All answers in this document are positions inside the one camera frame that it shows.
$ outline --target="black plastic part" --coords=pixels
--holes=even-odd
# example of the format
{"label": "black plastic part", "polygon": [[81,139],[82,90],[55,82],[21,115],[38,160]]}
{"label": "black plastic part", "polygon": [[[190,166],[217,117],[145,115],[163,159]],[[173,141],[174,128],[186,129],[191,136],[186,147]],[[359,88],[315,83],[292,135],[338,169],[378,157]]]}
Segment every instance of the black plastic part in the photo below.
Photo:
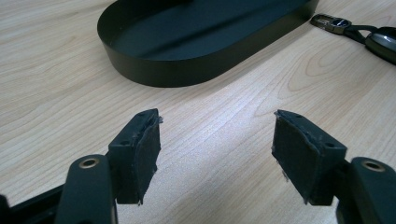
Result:
{"label": "black plastic part", "polygon": [[347,148],[301,115],[278,110],[272,154],[303,196],[313,205],[330,205],[335,167]]}
{"label": "black plastic part", "polygon": [[51,189],[12,208],[8,207],[6,198],[2,196],[0,223],[53,223],[62,189],[63,186]]}
{"label": "black plastic part", "polygon": [[64,184],[55,223],[117,223],[110,168],[106,156],[86,156],[72,163]]}
{"label": "black plastic part", "polygon": [[318,0],[136,2],[109,6],[98,21],[98,34],[123,76],[155,87],[190,86],[219,76],[309,20],[318,4]]}
{"label": "black plastic part", "polygon": [[396,28],[381,27],[365,39],[366,48],[384,60],[396,64]]}
{"label": "black plastic part", "polygon": [[143,203],[157,171],[162,118],[157,109],[135,115],[108,146],[107,157],[116,183],[117,203]]}
{"label": "black plastic part", "polygon": [[396,221],[396,173],[381,161],[354,158],[348,174],[349,186],[363,223],[392,224]]}

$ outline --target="clamp jaw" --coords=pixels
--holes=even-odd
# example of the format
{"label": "clamp jaw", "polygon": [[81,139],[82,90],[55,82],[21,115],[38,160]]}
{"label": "clamp jaw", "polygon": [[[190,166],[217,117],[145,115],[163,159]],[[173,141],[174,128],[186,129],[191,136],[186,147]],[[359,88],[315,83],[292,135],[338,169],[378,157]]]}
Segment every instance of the clamp jaw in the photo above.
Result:
{"label": "clamp jaw", "polygon": [[369,158],[345,161],[347,147],[301,115],[278,110],[272,154],[305,203],[331,205],[343,224],[394,223],[396,173]]}
{"label": "clamp jaw", "polygon": [[117,203],[143,203],[157,171],[161,150],[157,109],[134,116],[104,155],[72,163],[66,182],[26,202],[9,207],[0,195],[0,223],[115,224]]}

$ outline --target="wooden table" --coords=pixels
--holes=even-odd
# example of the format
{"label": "wooden table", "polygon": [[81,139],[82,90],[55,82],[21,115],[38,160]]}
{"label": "wooden table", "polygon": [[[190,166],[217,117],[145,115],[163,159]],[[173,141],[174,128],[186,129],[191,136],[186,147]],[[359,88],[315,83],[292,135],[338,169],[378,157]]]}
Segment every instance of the wooden table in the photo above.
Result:
{"label": "wooden table", "polygon": [[[159,108],[163,150],[144,205],[120,223],[336,223],[305,206],[271,155],[277,109],[304,115],[357,156],[396,168],[396,66],[308,22],[223,75],[176,89],[121,76],[96,33],[112,0],[1,1],[0,192],[11,205],[61,185]],[[396,2],[320,1],[317,13],[396,26]]]}

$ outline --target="car key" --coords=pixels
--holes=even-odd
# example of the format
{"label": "car key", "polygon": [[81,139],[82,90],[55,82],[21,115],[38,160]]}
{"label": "car key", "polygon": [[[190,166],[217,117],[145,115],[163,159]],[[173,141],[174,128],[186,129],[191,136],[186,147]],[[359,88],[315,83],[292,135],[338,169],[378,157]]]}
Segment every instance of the car key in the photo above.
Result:
{"label": "car key", "polygon": [[[311,19],[311,24],[336,35],[345,35],[366,46],[378,57],[396,64],[396,28],[376,28],[369,25],[352,25],[351,21],[335,18],[326,14],[318,14]],[[371,33],[364,37],[359,31]]]}

